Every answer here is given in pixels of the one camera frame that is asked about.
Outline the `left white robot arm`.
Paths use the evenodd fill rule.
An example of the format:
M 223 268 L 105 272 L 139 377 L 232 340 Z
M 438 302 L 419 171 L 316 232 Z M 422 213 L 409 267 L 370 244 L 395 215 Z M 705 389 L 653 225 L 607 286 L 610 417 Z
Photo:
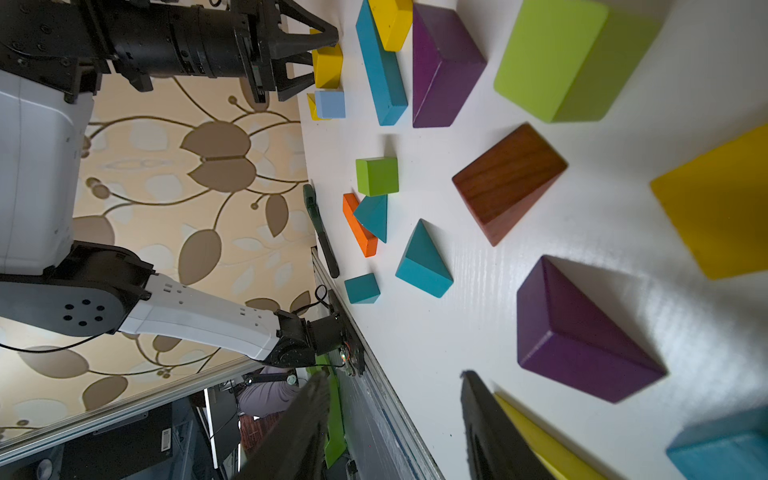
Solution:
M 217 114 L 190 101 L 187 119 L 131 110 L 92 117 L 103 78 L 138 92 L 157 79 L 232 78 L 246 98 L 286 101 L 311 87 L 290 64 L 337 44 L 335 26 L 293 1 L 5 1 L 1 5 L 1 315 L 72 338 L 158 335 L 245 355 L 276 367 L 309 367 L 359 340 L 336 298 L 329 314 L 300 317 L 197 291 L 219 265 L 223 223 L 235 206 L 285 231 L 286 197 L 304 180 L 261 189 L 246 112 Z M 94 144 L 130 126 L 176 127 L 194 156 L 189 187 L 138 200 L 86 177 Z

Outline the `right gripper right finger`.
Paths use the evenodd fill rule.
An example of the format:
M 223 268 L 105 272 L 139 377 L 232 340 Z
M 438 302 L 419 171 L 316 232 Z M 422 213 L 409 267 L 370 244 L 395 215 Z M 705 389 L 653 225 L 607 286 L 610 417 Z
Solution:
M 471 479 L 554 479 L 475 371 L 462 373 L 461 404 Z

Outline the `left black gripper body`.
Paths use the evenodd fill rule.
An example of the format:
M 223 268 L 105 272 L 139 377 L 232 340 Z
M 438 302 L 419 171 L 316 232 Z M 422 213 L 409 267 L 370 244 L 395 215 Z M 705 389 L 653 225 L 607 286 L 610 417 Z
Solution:
M 279 29 L 279 8 L 275 1 L 231 1 L 230 12 L 251 94 L 257 103 L 267 103 L 277 90 L 270 45 Z

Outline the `yellow triangle block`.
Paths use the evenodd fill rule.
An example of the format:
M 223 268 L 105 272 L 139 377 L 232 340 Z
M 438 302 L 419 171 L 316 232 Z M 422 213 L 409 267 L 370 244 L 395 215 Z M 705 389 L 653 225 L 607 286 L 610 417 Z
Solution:
M 312 51 L 312 65 L 317 89 L 338 89 L 341 83 L 343 53 L 340 45 Z
M 313 93 L 309 93 L 307 95 L 307 101 L 308 101 L 308 107 L 309 107 L 311 119 L 313 121 L 323 121 L 323 118 L 318 113 L 316 98 Z

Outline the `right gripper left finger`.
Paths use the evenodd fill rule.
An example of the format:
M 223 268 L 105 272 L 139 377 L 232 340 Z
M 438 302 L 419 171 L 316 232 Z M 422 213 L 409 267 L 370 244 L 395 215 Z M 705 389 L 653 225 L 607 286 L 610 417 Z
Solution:
M 313 375 L 234 479 L 321 479 L 329 411 L 328 378 Z

